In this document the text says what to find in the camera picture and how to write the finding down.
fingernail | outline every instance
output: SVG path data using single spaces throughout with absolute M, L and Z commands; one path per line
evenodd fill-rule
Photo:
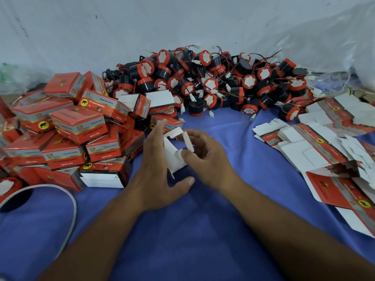
M 191 177 L 189 178 L 189 185 L 192 186 L 195 182 L 195 178 Z

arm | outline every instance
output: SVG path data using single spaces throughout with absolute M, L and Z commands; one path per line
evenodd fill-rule
M 129 185 L 38 280 L 107 280 L 138 216 L 147 210 L 163 208 L 189 191 L 193 177 L 168 187 L 163 146 L 165 123 L 158 122 L 143 143 L 142 164 Z
M 195 151 L 183 151 L 185 162 L 237 208 L 290 279 L 375 279 L 371 262 L 241 180 L 217 141 L 205 132 L 187 132 Z

blue fabric surface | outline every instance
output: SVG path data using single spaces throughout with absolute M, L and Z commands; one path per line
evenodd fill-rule
M 375 263 L 375 239 L 352 230 L 333 208 L 317 202 L 302 176 L 281 153 L 255 139 L 251 128 L 277 117 L 248 116 L 229 108 L 185 118 L 184 128 L 205 130 L 225 148 L 236 172 L 272 200 Z M 374 144 L 375 134 L 361 136 Z M 134 161 L 134 172 L 141 157 Z M 176 179 L 192 175 L 186 167 Z M 119 189 L 75 193 L 77 224 L 72 242 Z M 0 276 L 33 280 L 58 252 L 73 213 L 57 189 L 37 189 L 17 210 L 0 215 Z M 126 240 L 110 280 L 283 280 L 284 276 L 236 209 L 200 181 L 170 206 L 143 213 Z

plastic bag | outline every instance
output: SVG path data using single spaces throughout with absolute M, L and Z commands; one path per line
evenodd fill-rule
M 290 58 L 313 72 L 356 70 L 362 84 L 375 90 L 375 1 L 358 4 L 329 18 L 312 20 L 265 37 L 265 55 Z
M 48 82 L 51 77 L 49 71 L 3 63 L 0 66 L 0 95 L 24 94 L 38 83 Z

white cable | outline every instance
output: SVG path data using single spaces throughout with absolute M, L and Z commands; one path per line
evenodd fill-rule
M 24 187 L 20 190 L 17 190 L 15 193 L 12 193 L 11 195 L 9 195 L 2 203 L 0 203 L 0 209 L 4 206 L 5 203 L 7 203 L 12 197 L 14 197 L 15 195 L 17 195 L 18 193 L 22 192 L 22 191 L 25 191 L 25 190 L 28 190 L 28 189 L 37 189 L 39 187 L 54 187 L 56 189 L 60 189 L 62 190 L 63 192 L 65 192 L 66 194 L 69 195 L 69 197 L 72 199 L 72 202 L 73 202 L 73 219 L 72 219 L 72 224 L 71 224 L 71 227 L 68 231 L 68 235 L 66 236 L 64 242 L 63 242 L 63 245 L 61 246 L 59 252 L 57 253 L 55 259 L 57 259 L 57 257 L 60 255 L 60 253 L 62 253 L 62 251 L 64 250 L 66 244 L 68 243 L 71 235 L 72 235 L 72 231 L 73 231 L 73 228 L 74 228 L 74 225 L 75 225 L 75 220 L 77 218 L 77 202 L 75 201 L 75 198 L 74 196 L 66 189 L 60 187 L 60 186 L 57 186 L 57 185 L 54 185 L 54 184 L 38 184 L 38 185 L 33 185 L 33 186 L 27 186 L 27 187 Z

